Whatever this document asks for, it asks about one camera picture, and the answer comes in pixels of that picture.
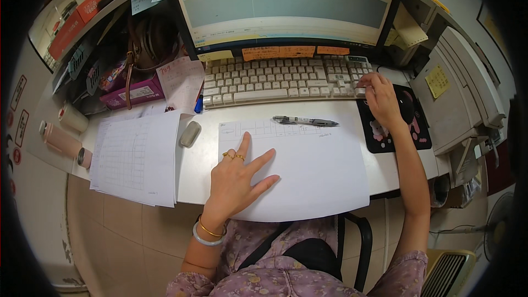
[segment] pen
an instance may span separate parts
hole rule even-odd
[[[279,124],[309,124],[314,125],[317,127],[335,127],[339,125],[338,122],[328,121],[328,120],[320,120],[320,119],[310,119],[310,118],[302,118],[302,117],[291,117],[291,116],[273,116],[273,119]]]
[[[198,98],[196,99],[196,105],[194,107],[194,112],[199,114],[202,112],[203,108],[203,83],[202,88],[200,89],[200,93],[198,94]]]

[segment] purple floral clothing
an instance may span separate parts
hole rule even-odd
[[[296,221],[271,244],[254,265],[237,268],[279,224],[231,220],[228,224],[216,284],[198,273],[180,273],[168,284],[167,296],[365,296],[332,275],[309,270],[282,254],[308,238],[320,238],[337,254],[337,217]],[[394,260],[368,293],[377,296],[419,296],[427,268],[427,255],[412,251]]]

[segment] keyboard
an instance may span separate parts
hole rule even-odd
[[[209,61],[205,66],[203,106],[228,106],[310,100],[365,98],[356,88],[372,72],[364,56],[314,56],[244,62],[242,57]]]

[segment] monitor screen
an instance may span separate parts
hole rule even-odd
[[[179,0],[198,50],[266,38],[375,46],[392,0]]]

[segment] mouse pad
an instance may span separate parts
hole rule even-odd
[[[424,112],[416,99],[413,90],[409,87],[394,85],[394,91],[397,97],[408,96],[412,99],[414,106],[414,116],[412,122],[409,124],[409,133],[411,133],[414,141],[414,146],[417,150],[431,149],[432,142],[427,130],[427,123]],[[388,130],[382,127],[372,115],[368,108],[366,100],[357,100],[357,107],[360,111],[361,123],[363,125],[363,132],[365,133],[366,147],[374,154],[394,152],[394,143],[392,136]]]

